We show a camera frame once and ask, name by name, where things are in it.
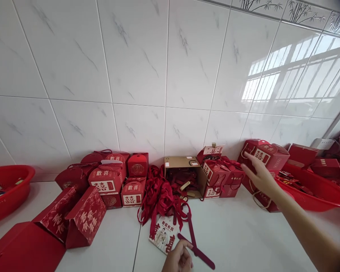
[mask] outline white tag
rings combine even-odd
[[[207,155],[207,154],[221,154],[222,153],[222,151],[223,151],[223,147],[224,147],[225,145],[218,145],[216,148],[213,148],[213,147],[211,147],[211,146],[206,146],[206,147],[204,147],[204,155]]]

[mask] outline paper tag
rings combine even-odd
[[[223,151],[223,147],[225,145],[218,145],[216,148],[213,148],[212,146],[206,146],[204,147],[204,155],[208,155],[208,154],[221,154]]]
[[[179,225],[173,224],[173,216],[161,216],[155,226],[155,238],[149,240],[166,255],[171,251]]]

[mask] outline finger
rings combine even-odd
[[[182,269],[183,272],[191,272],[192,270],[192,258],[188,258],[185,262],[184,268]]]
[[[255,175],[255,173],[253,173],[252,170],[249,169],[247,165],[241,164],[241,167],[242,167],[243,171],[246,173],[246,175],[247,175],[251,180],[254,180],[254,179],[257,178],[257,176]]]
[[[174,248],[174,253],[178,254],[179,256],[181,256],[183,254],[184,248],[186,248],[186,247],[192,249],[193,245],[190,244],[190,242],[187,241],[187,240],[180,240],[178,242],[178,244],[176,245],[176,247]]]

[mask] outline tile grout line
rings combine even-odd
[[[134,260],[133,260],[132,272],[135,270],[136,255],[137,255],[137,249],[138,249],[138,247],[139,247],[139,240],[140,240],[141,227],[142,227],[142,225],[140,224],[139,236],[138,236],[138,238],[137,238],[137,245],[136,245],[135,258],[134,258]]]
[[[117,131],[116,115],[114,114],[114,106],[113,106],[113,99],[112,99],[112,91],[111,91],[110,75],[109,75],[109,73],[108,73],[107,55],[106,55],[105,43],[104,43],[104,41],[103,41],[102,24],[101,24],[101,19],[100,19],[100,15],[99,15],[98,0],[96,0],[96,6],[97,6],[97,14],[98,14],[99,30],[100,30],[100,32],[101,32],[103,53],[104,53],[104,55],[105,55],[106,71],[107,71],[107,79],[108,79],[108,87],[110,88],[110,98],[111,98],[111,104],[112,104],[112,112],[113,112],[113,119],[114,119],[114,127],[115,127],[115,129],[116,129],[118,150],[121,151],[121,148],[120,148],[120,141],[119,141],[119,139],[118,139],[118,131]]]
[[[226,26],[226,30],[224,32],[224,38],[223,38],[223,44],[222,44],[222,50],[220,52],[220,57],[219,57],[219,64],[218,64],[218,69],[216,71],[216,77],[215,77],[215,83],[214,83],[214,89],[213,89],[213,95],[212,95],[212,101],[210,102],[210,109],[209,109],[209,115],[208,115],[208,122],[207,122],[207,127],[205,128],[205,134],[204,134],[204,141],[203,141],[203,146],[205,145],[205,139],[207,137],[207,131],[208,131],[208,126],[209,126],[209,119],[210,119],[210,113],[212,111],[212,106],[213,106],[213,99],[214,99],[214,93],[215,93],[215,87],[216,87],[216,81],[218,79],[218,74],[219,74],[219,67],[220,67],[220,62],[222,61],[222,55],[223,55],[223,49],[224,49],[224,43],[226,41],[226,35],[227,35],[227,29],[229,26],[229,18],[230,18],[230,11],[231,9],[229,9],[229,13],[228,13],[228,19],[227,19],[227,26]]]
[[[24,36],[25,36],[25,40],[26,40],[26,42],[27,42],[27,44],[28,44],[28,46],[29,46],[31,56],[33,57],[35,66],[36,66],[37,71],[38,71],[39,76],[40,76],[40,80],[42,81],[43,88],[44,88],[44,90],[45,90],[45,92],[46,92],[46,95],[48,96],[49,104],[50,104],[50,107],[51,107],[51,109],[52,109],[52,111],[53,111],[54,117],[55,117],[55,119],[56,119],[56,122],[57,122],[57,125],[58,125],[58,128],[59,128],[60,134],[62,135],[62,139],[63,139],[63,142],[64,142],[64,144],[65,144],[65,148],[67,149],[68,155],[69,155],[70,159],[72,160],[71,153],[69,152],[68,145],[67,145],[67,143],[66,143],[66,141],[65,141],[65,139],[64,139],[64,135],[63,135],[63,132],[62,132],[62,128],[61,128],[60,125],[59,125],[57,115],[56,115],[56,113],[55,113],[55,111],[54,111],[54,108],[53,108],[53,105],[52,105],[52,101],[51,101],[50,98],[49,98],[48,91],[47,91],[47,89],[46,89],[46,87],[45,87],[45,84],[44,84],[44,81],[43,81],[42,74],[40,73],[40,70],[39,70],[39,68],[38,68],[37,62],[36,62],[36,60],[35,60],[35,57],[34,57],[34,54],[33,54],[33,50],[31,49],[31,46],[30,46],[28,37],[26,36],[25,30],[24,30],[24,27],[23,27],[23,23],[22,23],[22,21],[21,21],[21,19],[20,19],[20,17],[19,17],[18,10],[17,10],[17,8],[16,8],[16,6],[15,6],[14,1],[11,0],[11,2],[12,2],[12,4],[13,4],[13,6],[14,6],[14,9],[15,9],[15,12],[16,12],[16,16],[18,17],[18,20],[19,20],[19,22],[20,22],[20,26],[22,27],[22,30],[23,30],[23,33],[24,33]]]
[[[166,93],[167,93],[167,61],[169,55],[169,23],[170,23],[170,0],[167,2],[167,45],[166,45],[166,77],[165,77],[165,114],[164,114],[164,149],[163,157],[165,157],[165,132],[166,132]]]
[[[246,119],[246,121],[245,121],[245,123],[244,123],[243,129],[242,129],[242,133],[241,133],[241,136],[240,136],[238,142],[240,142],[240,140],[241,140],[241,138],[242,138],[242,135],[243,135],[243,132],[244,132],[244,128],[246,127],[246,123],[247,123],[247,121],[248,121],[248,117],[249,117],[249,115],[250,115],[250,111],[251,111],[251,109],[252,109],[252,105],[253,105],[254,99],[255,99],[255,97],[256,97],[258,88],[260,87],[261,80],[262,80],[262,76],[263,76],[264,70],[266,69],[266,65],[267,65],[268,59],[269,59],[269,57],[270,57],[270,55],[271,55],[272,47],[273,47],[273,44],[275,43],[275,40],[276,40],[276,37],[277,37],[278,30],[280,29],[281,20],[282,20],[282,17],[283,17],[283,15],[284,15],[285,10],[286,10],[286,9],[283,10],[281,19],[280,19],[280,21],[279,21],[279,23],[278,23],[278,27],[277,27],[277,30],[276,30],[276,33],[275,33],[275,37],[273,38],[271,47],[269,48],[268,55],[267,55],[267,59],[266,59],[266,61],[265,61],[265,63],[264,63],[264,68],[263,68],[262,73],[261,73],[261,75],[260,75],[260,81],[258,82],[258,86],[257,86],[257,88],[256,88],[256,92],[255,92],[255,94],[254,94],[252,103],[251,103],[251,105],[250,105],[249,112],[248,112],[248,115],[247,115],[247,119]]]
[[[12,155],[10,154],[8,148],[6,147],[6,145],[4,144],[3,140],[0,137],[0,142],[2,143],[3,147],[5,148],[6,152],[9,154],[10,158],[12,159],[12,161],[14,162],[14,164],[17,164],[16,161],[14,160],[14,158],[12,157]]]

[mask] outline red gift box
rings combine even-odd
[[[105,149],[102,151],[93,151],[92,153],[86,155],[80,162],[101,162],[101,160],[106,159],[106,157],[112,153],[111,149]]]
[[[124,178],[126,177],[126,169],[123,162],[102,164],[93,170],[88,181],[91,186],[96,186],[103,202],[108,210],[121,208],[120,191]]]
[[[128,162],[129,158],[130,158],[130,153],[117,151],[116,153],[112,153],[112,154],[108,155],[105,158],[105,160],[122,161],[124,163],[124,166],[125,166],[125,169],[126,169],[126,176],[128,176],[127,162]]]
[[[78,202],[79,195],[73,187],[64,189],[63,192],[33,220],[39,227],[65,243],[68,234],[69,222],[64,218]]]
[[[89,187],[89,174],[98,165],[97,162],[71,164],[55,178],[55,181],[62,190],[74,187],[78,194],[82,195]]]
[[[66,248],[90,246],[106,213],[96,187],[89,187],[65,217],[69,220]]]
[[[273,177],[276,176],[276,173],[278,171],[270,171],[271,175]],[[242,180],[243,186],[253,195],[253,200],[254,202],[262,209],[269,211],[270,213],[272,212],[279,212],[280,210],[278,209],[277,205],[264,193],[259,191],[257,187],[254,186],[253,182],[250,180],[248,176],[246,176]]]
[[[14,225],[0,239],[0,272],[54,272],[64,245],[32,222]]]
[[[311,169],[324,178],[340,179],[340,164],[337,159],[316,159],[311,164]]]
[[[207,198],[219,198],[221,192],[220,186],[209,186],[206,185],[205,191],[204,191],[204,199]]]
[[[245,157],[244,152],[254,155],[264,163],[268,170],[272,171],[280,171],[290,157],[288,151],[277,144],[269,144],[269,142],[260,139],[246,140],[238,162],[244,163],[253,171],[255,169],[252,162]]]
[[[139,207],[144,199],[146,177],[128,178],[122,189],[124,207]]]
[[[225,183],[230,175],[230,170],[223,163],[223,160],[205,160],[203,170],[207,175],[208,186],[221,186]]]
[[[133,153],[128,159],[128,176],[142,177],[147,176],[148,171],[148,153]]]
[[[292,144],[288,150],[288,163],[298,167],[309,167],[315,160],[319,149],[304,145]]]
[[[220,159],[223,152],[223,147],[224,145],[219,145],[215,147],[204,146],[204,148],[196,156],[196,159],[198,160],[200,165],[202,165],[206,159]]]

